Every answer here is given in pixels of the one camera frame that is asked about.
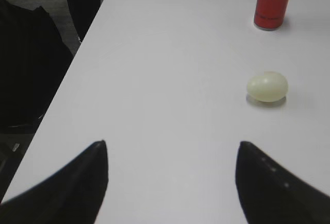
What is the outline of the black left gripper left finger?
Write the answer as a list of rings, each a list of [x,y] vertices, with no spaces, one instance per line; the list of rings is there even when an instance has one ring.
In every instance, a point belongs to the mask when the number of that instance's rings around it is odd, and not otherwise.
[[[43,182],[2,203],[1,223],[95,223],[107,185],[107,146],[94,142]]]

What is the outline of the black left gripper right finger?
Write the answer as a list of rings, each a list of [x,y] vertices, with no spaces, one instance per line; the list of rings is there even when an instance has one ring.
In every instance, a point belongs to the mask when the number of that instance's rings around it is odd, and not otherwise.
[[[251,142],[240,142],[235,183],[248,223],[329,223],[329,196]]]

